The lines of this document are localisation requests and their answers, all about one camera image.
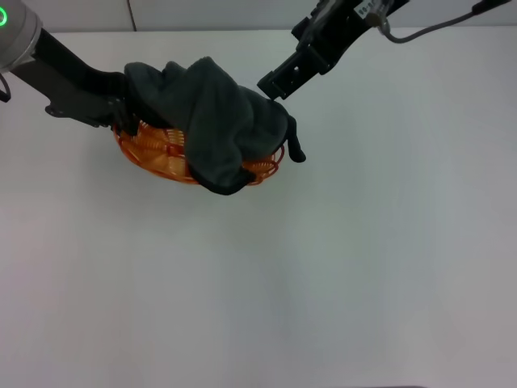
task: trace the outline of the wire basket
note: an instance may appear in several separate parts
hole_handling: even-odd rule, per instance
[[[137,166],[162,178],[198,184],[188,170],[185,159],[186,139],[179,129],[156,129],[141,121],[136,136],[124,132],[119,135],[115,128],[113,135],[122,153]],[[261,184],[274,175],[284,154],[282,145],[276,154],[254,162],[244,162],[242,166],[256,175],[250,186]]]

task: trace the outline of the white table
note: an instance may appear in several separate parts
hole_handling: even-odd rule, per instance
[[[250,87],[295,46],[57,38],[102,70],[212,56]],[[285,103],[307,163],[228,198],[139,170],[9,74],[0,386],[514,386],[516,64],[515,27],[370,32]]]

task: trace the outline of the dark gray cloth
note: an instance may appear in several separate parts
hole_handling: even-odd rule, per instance
[[[286,137],[296,138],[296,122],[280,104],[239,86],[209,57],[187,70],[169,62],[162,72],[130,63],[125,74],[139,104],[186,134],[187,162],[205,187],[237,191],[254,179],[243,161],[265,158]]]

